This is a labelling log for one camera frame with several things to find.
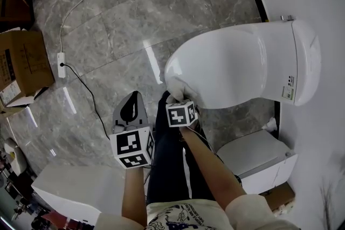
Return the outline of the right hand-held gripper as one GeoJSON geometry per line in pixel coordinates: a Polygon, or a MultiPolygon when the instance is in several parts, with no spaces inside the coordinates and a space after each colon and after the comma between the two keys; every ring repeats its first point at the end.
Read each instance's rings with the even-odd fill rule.
{"type": "Polygon", "coordinates": [[[169,127],[189,127],[198,120],[193,101],[166,104],[169,127]]]}

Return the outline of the white lidded bin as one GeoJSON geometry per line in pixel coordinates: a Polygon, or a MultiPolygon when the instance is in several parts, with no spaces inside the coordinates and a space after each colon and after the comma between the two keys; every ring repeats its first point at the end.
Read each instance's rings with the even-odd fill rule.
{"type": "Polygon", "coordinates": [[[266,130],[237,138],[217,155],[238,176],[248,194],[261,194],[289,179],[298,155],[266,130]]]}

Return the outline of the white flat packing sheet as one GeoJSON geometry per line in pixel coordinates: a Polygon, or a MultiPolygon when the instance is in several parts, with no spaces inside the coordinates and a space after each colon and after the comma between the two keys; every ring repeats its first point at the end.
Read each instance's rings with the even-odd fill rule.
{"type": "Polygon", "coordinates": [[[18,100],[13,101],[12,103],[8,104],[7,107],[19,107],[19,106],[27,106],[34,103],[45,91],[48,90],[49,87],[43,87],[41,90],[38,90],[34,96],[26,96],[22,97],[18,100]]]}

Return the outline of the flat brown cardboard piece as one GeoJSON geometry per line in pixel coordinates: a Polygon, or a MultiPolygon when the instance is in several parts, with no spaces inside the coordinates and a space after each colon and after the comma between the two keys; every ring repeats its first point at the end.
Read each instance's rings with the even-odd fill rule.
{"type": "Polygon", "coordinates": [[[288,182],[267,190],[260,195],[266,199],[272,212],[277,211],[282,206],[285,207],[295,199],[295,193],[288,182]]]}

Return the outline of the white toilet body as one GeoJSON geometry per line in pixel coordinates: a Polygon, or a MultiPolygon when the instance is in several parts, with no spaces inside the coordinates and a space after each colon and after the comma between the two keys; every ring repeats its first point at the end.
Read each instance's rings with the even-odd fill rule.
{"type": "Polygon", "coordinates": [[[303,20],[259,23],[265,47],[266,83],[261,97],[295,106],[307,103],[320,81],[321,51],[318,35],[303,20]]]}

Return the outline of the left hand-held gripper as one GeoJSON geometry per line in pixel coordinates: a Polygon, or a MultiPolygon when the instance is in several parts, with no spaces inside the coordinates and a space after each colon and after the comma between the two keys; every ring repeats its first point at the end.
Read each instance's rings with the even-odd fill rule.
{"type": "MultiPolygon", "coordinates": [[[[113,113],[115,124],[133,122],[148,125],[142,94],[134,91],[123,98],[113,113]]],[[[148,166],[152,163],[155,142],[150,126],[123,131],[109,136],[114,158],[124,169],[148,166]]]]}

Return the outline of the person's left forearm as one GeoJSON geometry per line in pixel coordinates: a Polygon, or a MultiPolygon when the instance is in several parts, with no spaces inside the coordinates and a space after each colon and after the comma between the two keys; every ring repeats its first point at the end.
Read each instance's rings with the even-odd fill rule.
{"type": "Polygon", "coordinates": [[[121,214],[143,227],[147,226],[143,168],[126,170],[121,214]]]}

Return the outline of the person's white printed shirt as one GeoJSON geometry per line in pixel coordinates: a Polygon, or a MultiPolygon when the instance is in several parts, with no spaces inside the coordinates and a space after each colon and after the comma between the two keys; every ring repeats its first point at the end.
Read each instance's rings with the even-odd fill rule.
{"type": "Polygon", "coordinates": [[[222,209],[215,201],[189,199],[147,206],[147,226],[117,215],[101,214],[94,230],[299,230],[280,220],[266,199],[246,194],[222,209]]]}

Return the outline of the white power strip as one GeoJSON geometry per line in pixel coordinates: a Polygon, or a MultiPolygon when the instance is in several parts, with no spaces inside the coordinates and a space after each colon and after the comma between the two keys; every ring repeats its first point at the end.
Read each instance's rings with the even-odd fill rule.
{"type": "Polygon", "coordinates": [[[57,66],[58,66],[58,77],[66,77],[66,68],[65,68],[65,53],[59,52],[57,54],[57,66]]]}

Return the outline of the crumpled white tissue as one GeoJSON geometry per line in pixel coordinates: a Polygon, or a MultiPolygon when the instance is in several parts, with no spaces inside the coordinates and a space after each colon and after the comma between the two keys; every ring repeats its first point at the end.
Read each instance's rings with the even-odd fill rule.
{"type": "Polygon", "coordinates": [[[273,131],[278,130],[275,117],[270,118],[270,120],[263,126],[263,129],[265,129],[268,132],[273,132],[273,131]]]}

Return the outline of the small brown cardboard box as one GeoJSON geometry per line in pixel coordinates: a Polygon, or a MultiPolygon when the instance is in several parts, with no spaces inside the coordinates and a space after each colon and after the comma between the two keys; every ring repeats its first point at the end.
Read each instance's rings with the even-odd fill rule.
{"type": "Polygon", "coordinates": [[[0,33],[17,27],[28,30],[34,21],[31,2],[0,0],[0,33]]]}

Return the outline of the white glossy box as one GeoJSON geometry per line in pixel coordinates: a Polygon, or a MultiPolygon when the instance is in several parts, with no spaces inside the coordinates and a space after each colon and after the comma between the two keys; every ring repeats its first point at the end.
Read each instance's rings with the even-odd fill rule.
{"type": "Polygon", "coordinates": [[[95,225],[100,214],[121,215],[124,176],[103,165],[47,165],[33,190],[61,215],[95,225]]]}

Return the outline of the large printed cardboard box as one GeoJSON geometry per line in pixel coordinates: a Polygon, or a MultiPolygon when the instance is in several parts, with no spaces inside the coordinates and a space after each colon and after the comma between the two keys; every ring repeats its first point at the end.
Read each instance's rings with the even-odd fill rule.
{"type": "Polygon", "coordinates": [[[8,104],[54,84],[40,31],[0,33],[0,100],[8,104]]]}

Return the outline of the person's right forearm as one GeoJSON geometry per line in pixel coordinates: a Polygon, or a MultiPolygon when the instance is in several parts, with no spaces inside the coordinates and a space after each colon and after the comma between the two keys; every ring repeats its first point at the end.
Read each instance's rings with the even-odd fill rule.
{"type": "Polygon", "coordinates": [[[180,129],[194,159],[213,195],[222,209],[246,194],[234,174],[190,129],[180,129]]]}

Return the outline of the person's dark trousers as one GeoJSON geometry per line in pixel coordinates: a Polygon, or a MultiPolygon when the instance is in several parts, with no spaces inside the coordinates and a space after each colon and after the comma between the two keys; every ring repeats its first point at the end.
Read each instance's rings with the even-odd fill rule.
{"type": "Polygon", "coordinates": [[[155,151],[146,204],[214,197],[178,128],[168,125],[165,106],[170,93],[159,100],[156,116],[155,151]]]}

